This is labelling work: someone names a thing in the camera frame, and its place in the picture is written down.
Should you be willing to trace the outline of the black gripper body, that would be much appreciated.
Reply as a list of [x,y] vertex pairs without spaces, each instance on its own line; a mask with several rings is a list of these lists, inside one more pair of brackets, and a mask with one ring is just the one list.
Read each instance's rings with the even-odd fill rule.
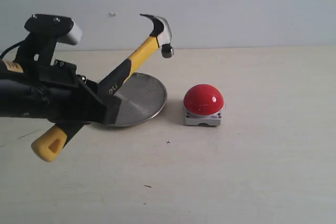
[[98,122],[100,101],[76,73],[77,66],[56,61],[54,65],[36,62],[39,105],[36,117],[51,121]]

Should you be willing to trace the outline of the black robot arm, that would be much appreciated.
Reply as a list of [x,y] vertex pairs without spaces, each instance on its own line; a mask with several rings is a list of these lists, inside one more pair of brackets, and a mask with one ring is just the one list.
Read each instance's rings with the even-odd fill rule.
[[98,84],[76,70],[64,61],[41,66],[36,61],[1,60],[1,116],[115,124],[121,99],[98,97]]

